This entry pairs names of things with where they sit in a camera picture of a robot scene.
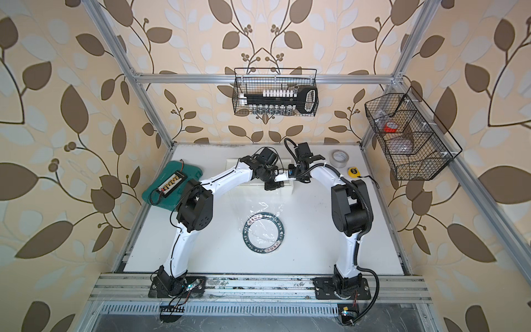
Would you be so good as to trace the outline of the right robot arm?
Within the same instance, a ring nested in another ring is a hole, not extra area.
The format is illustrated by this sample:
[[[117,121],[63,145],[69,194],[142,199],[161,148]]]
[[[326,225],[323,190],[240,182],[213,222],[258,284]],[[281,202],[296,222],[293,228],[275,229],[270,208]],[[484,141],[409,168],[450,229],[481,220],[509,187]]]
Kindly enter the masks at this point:
[[[325,157],[314,155],[306,142],[297,144],[286,138],[283,143],[295,162],[288,167],[289,177],[301,183],[316,180],[330,190],[332,220],[342,234],[333,276],[329,282],[320,279],[316,288],[343,300],[368,300],[371,291],[362,274],[369,269],[358,263],[362,238],[371,230],[374,220],[366,183],[348,180],[326,163]]]

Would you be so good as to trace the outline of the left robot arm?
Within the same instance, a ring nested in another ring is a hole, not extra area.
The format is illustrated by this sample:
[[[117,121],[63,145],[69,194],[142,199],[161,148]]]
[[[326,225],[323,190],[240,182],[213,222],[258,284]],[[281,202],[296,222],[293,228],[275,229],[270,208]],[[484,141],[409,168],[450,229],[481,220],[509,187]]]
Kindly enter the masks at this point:
[[[184,184],[183,193],[170,213],[170,224],[176,228],[176,235],[166,261],[153,273],[148,297],[189,295],[202,283],[201,278],[188,282],[186,275],[199,232],[213,219],[214,199],[256,178],[264,183],[265,190],[283,187],[283,181],[276,180],[279,159],[275,149],[263,147],[237,159],[233,167],[221,174],[201,181],[190,179]]]

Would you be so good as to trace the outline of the green rimmed white plate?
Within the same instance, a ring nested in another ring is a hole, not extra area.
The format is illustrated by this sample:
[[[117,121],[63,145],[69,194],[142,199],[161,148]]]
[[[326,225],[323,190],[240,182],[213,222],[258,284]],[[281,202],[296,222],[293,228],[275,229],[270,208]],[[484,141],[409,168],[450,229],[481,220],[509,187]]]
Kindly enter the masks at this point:
[[[285,228],[275,214],[259,212],[243,224],[242,237],[247,248],[254,253],[268,254],[282,245]]]

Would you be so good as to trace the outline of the clear plastic wrap sheet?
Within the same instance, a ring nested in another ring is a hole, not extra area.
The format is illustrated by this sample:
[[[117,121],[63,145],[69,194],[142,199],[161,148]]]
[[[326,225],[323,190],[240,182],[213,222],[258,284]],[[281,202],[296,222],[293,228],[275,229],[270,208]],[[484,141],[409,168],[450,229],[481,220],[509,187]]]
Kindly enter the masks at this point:
[[[259,188],[239,188],[231,194],[241,238],[253,253],[270,254],[282,245],[286,236],[282,220],[285,198],[283,192]]]

